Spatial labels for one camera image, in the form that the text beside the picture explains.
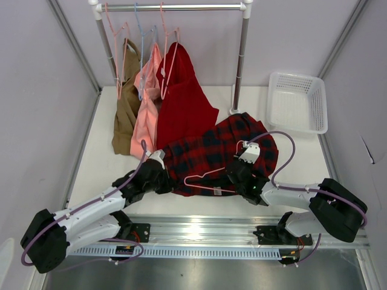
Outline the red plaid skirt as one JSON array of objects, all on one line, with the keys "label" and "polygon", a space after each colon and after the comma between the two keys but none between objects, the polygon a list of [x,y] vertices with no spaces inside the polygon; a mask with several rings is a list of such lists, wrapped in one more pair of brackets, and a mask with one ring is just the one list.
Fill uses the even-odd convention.
[{"label": "red plaid skirt", "polygon": [[189,175],[202,175],[208,171],[225,167],[220,172],[203,178],[188,179],[188,183],[210,187],[214,185],[224,190],[235,191],[226,175],[226,166],[233,162],[236,145],[249,141],[267,130],[261,121],[256,121],[248,113],[235,114],[221,121],[198,137],[184,137],[163,148],[164,164],[169,176],[175,182],[172,193],[182,196],[214,196],[213,190],[187,187],[183,179]]}]

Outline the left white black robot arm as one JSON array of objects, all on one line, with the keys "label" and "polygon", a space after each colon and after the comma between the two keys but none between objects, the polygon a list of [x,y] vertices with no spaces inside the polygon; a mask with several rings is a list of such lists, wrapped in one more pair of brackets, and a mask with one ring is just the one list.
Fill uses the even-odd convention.
[{"label": "left white black robot arm", "polygon": [[123,209],[149,192],[163,194],[171,190],[164,162],[148,158],[89,201],[55,213],[45,208],[35,214],[21,239],[21,263],[35,266],[44,274],[81,247],[100,240],[126,241],[132,222]]}]

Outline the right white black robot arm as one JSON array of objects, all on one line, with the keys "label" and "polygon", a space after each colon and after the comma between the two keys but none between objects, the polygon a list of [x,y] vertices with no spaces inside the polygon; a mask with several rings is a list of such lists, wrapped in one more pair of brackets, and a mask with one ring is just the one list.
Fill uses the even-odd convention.
[{"label": "right white black robot arm", "polygon": [[253,205],[284,205],[302,210],[286,212],[279,220],[275,231],[282,243],[323,233],[351,243],[366,225],[367,206],[333,179],[325,178],[320,184],[305,187],[275,184],[253,173],[252,165],[241,160],[229,164],[226,174],[236,193]]}]

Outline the pink wire hanger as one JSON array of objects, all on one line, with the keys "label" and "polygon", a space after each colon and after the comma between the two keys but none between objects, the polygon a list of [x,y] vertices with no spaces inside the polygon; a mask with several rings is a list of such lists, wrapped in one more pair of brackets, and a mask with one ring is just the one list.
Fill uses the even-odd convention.
[{"label": "pink wire hanger", "polygon": [[202,175],[189,175],[187,177],[185,177],[183,179],[183,182],[184,182],[184,185],[187,186],[187,187],[193,187],[193,188],[198,188],[198,189],[206,189],[206,190],[218,190],[220,192],[227,192],[227,193],[236,193],[236,191],[233,191],[233,190],[224,190],[224,189],[219,189],[219,188],[215,188],[215,187],[205,187],[205,186],[202,186],[202,185],[195,185],[195,184],[190,184],[188,183],[188,179],[191,179],[191,178],[203,178],[211,173],[215,173],[215,172],[220,172],[222,170],[224,170],[225,167],[221,167],[219,169],[215,169],[215,170],[211,170],[211,171],[208,171]]}]

